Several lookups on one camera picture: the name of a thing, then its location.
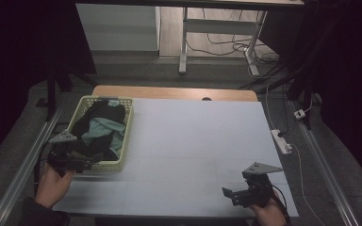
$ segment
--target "gray floor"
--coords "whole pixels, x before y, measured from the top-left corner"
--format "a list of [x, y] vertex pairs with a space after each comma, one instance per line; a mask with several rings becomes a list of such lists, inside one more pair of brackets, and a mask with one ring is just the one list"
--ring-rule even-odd
[[[238, 89], [240, 86], [253, 81], [248, 75], [246, 60], [244, 59], [190, 58], [188, 72], [184, 76], [178, 74], [177, 59], [162, 59], [150, 55], [128, 54], [117, 56], [95, 53], [94, 60], [98, 75], [94, 75], [92, 78], [102, 85]], [[269, 67], [268, 65], [261, 65], [259, 70], [265, 72]], [[58, 93], [58, 96], [66, 95], [71, 100], [71, 104], [66, 105], [64, 108], [58, 123], [69, 122], [80, 97], [89, 95], [92, 92], [89, 85], [73, 76], [71, 77], [74, 81], [73, 91], [71, 93]], [[251, 89], [265, 87], [267, 83], [274, 79], [258, 83]], [[269, 93], [268, 99], [272, 122], [280, 130], [285, 130], [287, 126], [283, 115], [282, 93], [282, 89], [276, 89]], [[0, 199], [44, 124], [46, 109], [35, 107], [35, 104], [40, 98], [45, 97], [46, 86], [44, 83], [34, 86], [29, 91], [28, 104], [22, 116], [0, 146]], [[263, 107], [266, 108], [265, 96], [259, 95], [258, 98]], [[292, 118], [292, 110], [288, 102], [285, 102], [285, 106], [289, 126], [286, 140], [296, 145], [300, 151], [304, 194], [307, 201], [325, 225], [345, 225], [304, 141], [301, 130], [296, 120]], [[322, 123], [320, 109], [321, 104], [315, 101], [312, 107], [312, 131], [316, 135], [319, 145], [347, 196], [358, 221], [361, 223], [360, 225], [362, 225], [362, 169], [346, 147]], [[62, 130], [63, 126], [65, 125], [59, 125], [56, 131]], [[294, 218], [292, 222], [294, 225], [321, 225], [304, 201], [296, 151], [289, 157], [280, 155], [280, 159], [300, 214], [300, 217]], [[16, 225], [21, 214], [22, 199], [26, 196], [32, 196], [31, 181], [27, 182], [6, 225]], [[71, 224], [94, 225], [94, 221], [92, 217], [74, 216]]]

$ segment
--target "wall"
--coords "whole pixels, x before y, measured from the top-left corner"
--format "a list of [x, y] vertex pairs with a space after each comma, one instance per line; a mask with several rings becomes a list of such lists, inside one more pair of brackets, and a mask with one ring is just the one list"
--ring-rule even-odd
[[76, 6], [92, 51], [158, 50], [158, 7]]

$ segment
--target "dark fabric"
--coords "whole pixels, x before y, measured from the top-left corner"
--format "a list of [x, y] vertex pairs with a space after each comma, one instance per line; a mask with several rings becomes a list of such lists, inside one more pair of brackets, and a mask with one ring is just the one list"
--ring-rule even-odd
[[125, 125], [125, 107], [123, 105], [102, 105], [101, 107], [96, 109], [96, 111], [92, 112], [90, 118], [102, 118], [110, 121], [116, 121], [117, 123]]
[[109, 149], [113, 133], [95, 138], [90, 146], [87, 146], [82, 139], [74, 143], [74, 150], [86, 157], [93, 157], [95, 161], [117, 161], [117, 155]]
[[56, 212], [25, 198], [22, 218], [19, 226], [64, 226], [69, 225], [70, 216], [64, 212]]
[[73, 129], [72, 129], [72, 134], [74, 136], [76, 136], [78, 139], [80, 139], [90, 129], [90, 120], [91, 120], [92, 113], [95, 112], [97, 109], [99, 109], [99, 107], [101, 107], [103, 105], [107, 105], [107, 104], [108, 104], [108, 101], [94, 102], [90, 106], [90, 108], [88, 108], [88, 110], [85, 112], [83, 117], [81, 117], [81, 119], [79, 119], [78, 121], [75, 122]]
[[259, 39], [281, 58], [289, 57], [295, 46], [303, 18], [302, 12], [268, 11]]
[[74, 149], [87, 157], [100, 156], [99, 154], [102, 153], [103, 159], [101, 160], [117, 161], [119, 157], [109, 149], [114, 133], [95, 138], [90, 146], [87, 146], [82, 139], [82, 136], [90, 130], [91, 119], [103, 118], [124, 124], [125, 107], [123, 105], [110, 106], [107, 104], [107, 100], [94, 102], [84, 116], [75, 122], [72, 130], [72, 134], [77, 137]]

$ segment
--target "black cloth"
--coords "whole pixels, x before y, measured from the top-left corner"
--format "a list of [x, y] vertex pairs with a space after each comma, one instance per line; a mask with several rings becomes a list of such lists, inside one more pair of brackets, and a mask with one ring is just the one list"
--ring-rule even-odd
[[70, 216], [65, 212], [53, 211], [31, 198], [25, 198], [22, 218], [18, 226], [64, 226], [69, 225]]
[[96, 159], [101, 157], [101, 154], [102, 159], [100, 160], [119, 160], [119, 157], [109, 149], [114, 133], [95, 138], [90, 146], [87, 146], [82, 140], [82, 136], [89, 132], [90, 121], [94, 118], [103, 118], [125, 125], [125, 107], [123, 105], [108, 105], [107, 100], [94, 102], [85, 112], [84, 116], [73, 126], [72, 134], [77, 137], [77, 141], [74, 144], [74, 150], [86, 157], [93, 157]]
[[352, 0], [320, 56], [313, 90], [322, 120], [362, 168], [362, 1]]

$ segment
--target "white tabletop surface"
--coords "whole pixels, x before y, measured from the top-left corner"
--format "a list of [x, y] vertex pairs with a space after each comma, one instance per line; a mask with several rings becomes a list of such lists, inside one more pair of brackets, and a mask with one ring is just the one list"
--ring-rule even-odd
[[[69, 213], [154, 217], [249, 217], [222, 187], [248, 189], [255, 161], [282, 167], [259, 102], [134, 99], [124, 169], [77, 174], [55, 206]], [[269, 174], [298, 213], [284, 172]]]

